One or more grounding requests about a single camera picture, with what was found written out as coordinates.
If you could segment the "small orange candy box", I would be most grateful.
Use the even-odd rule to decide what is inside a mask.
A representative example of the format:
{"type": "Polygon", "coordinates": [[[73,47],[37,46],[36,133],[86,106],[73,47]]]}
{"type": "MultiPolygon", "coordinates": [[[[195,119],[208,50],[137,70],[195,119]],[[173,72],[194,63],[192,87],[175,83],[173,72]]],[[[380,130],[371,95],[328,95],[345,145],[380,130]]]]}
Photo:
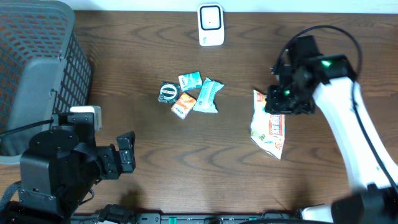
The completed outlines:
{"type": "Polygon", "coordinates": [[[171,107],[171,111],[179,118],[185,119],[196,104],[196,99],[187,93],[183,93],[171,107]]]}

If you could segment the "teal white snack packet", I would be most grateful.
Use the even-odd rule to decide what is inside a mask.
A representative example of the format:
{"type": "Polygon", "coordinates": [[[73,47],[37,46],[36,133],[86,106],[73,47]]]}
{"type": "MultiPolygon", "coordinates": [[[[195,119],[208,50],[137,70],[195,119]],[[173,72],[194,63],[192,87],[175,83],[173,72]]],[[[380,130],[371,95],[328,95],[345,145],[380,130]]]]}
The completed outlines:
{"type": "Polygon", "coordinates": [[[210,80],[208,77],[206,77],[193,110],[203,113],[217,113],[218,110],[216,109],[214,99],[217,92],[223,87],[224,84],[210,80]]]}

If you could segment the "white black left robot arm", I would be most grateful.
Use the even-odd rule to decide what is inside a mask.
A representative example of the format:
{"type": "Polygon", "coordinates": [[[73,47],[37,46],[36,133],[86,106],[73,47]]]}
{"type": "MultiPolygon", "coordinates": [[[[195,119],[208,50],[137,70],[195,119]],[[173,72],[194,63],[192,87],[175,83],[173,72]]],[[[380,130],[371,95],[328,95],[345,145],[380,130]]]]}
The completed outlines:
{"type": "Polygon", "coordinates": [[[93,113],[53,114],[48,123],[22,153],[21,180],[1,199],[1,223],[70,223],[94,185],[136,168],[134,132],[99,147],[93,113]]]}

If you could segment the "small teal candy box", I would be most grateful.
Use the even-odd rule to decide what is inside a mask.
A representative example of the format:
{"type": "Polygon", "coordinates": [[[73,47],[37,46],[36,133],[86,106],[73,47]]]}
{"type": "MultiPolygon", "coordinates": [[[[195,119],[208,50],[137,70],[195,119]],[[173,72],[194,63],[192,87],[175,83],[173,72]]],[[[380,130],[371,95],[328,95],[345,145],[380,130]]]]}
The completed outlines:
{"type": "Polygon", "coordinates": [[[180,88],[183,92],[201,88],[203,81],[200,72],[187,73],[178,77],[180,88]]]}

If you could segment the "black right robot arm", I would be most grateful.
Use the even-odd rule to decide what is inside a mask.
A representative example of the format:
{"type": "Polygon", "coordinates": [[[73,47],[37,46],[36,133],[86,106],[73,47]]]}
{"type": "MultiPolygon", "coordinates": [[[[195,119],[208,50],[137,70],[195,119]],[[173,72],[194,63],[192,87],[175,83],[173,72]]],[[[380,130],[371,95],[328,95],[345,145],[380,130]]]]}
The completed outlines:
{"type": "Polygon", "coordinates": [[[265,111],[310,114],[319,107],[343,157],[352,194],[303,208],[303,220],[324,223],[397,223],[397,164],[386,151],[364,105],[358,72],[344,55],[324,56],[311,36],[285,46],[288,63],[274,70],[265,111]]]}

